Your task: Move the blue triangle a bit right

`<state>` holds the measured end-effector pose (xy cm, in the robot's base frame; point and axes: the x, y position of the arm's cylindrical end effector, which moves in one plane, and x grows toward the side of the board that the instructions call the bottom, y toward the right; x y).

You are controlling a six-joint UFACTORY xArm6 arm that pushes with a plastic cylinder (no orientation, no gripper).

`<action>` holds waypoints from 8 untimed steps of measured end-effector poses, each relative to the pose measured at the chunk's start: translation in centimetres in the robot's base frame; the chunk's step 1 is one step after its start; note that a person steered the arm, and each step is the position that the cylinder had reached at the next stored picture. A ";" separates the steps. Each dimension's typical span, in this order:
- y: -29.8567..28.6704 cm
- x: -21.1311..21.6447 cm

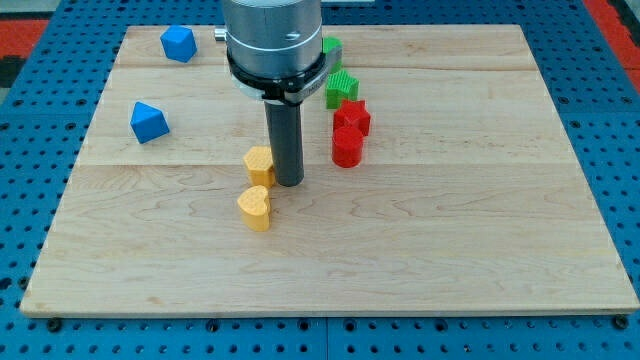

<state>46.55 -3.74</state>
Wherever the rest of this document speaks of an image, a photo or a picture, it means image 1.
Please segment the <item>green block behind arm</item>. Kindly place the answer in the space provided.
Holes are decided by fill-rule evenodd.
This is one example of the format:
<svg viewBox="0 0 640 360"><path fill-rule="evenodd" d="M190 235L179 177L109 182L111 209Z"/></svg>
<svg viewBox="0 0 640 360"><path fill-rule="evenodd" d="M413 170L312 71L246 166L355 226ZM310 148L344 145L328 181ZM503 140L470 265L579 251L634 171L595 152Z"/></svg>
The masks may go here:
<svg viewBox="0 0 640 360"><path fill-rule="evenodd" d="M338 37L326 36L322 39L323 53L328 55L330 59L331 74L340 71L342 68L342 48L343 43Z"/></svg>

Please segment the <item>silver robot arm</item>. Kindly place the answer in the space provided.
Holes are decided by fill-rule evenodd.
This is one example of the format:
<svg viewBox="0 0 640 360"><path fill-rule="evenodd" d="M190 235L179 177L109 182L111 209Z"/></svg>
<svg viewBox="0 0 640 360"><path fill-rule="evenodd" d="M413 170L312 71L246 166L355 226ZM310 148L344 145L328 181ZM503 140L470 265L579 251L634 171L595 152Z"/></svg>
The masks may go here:
<svg viewBox="0 0 640 360"><path fill-rule="evenodd" d="M323 50L320 0L222 0L231 74L248 96L297 106L342 60Z"/></svg>

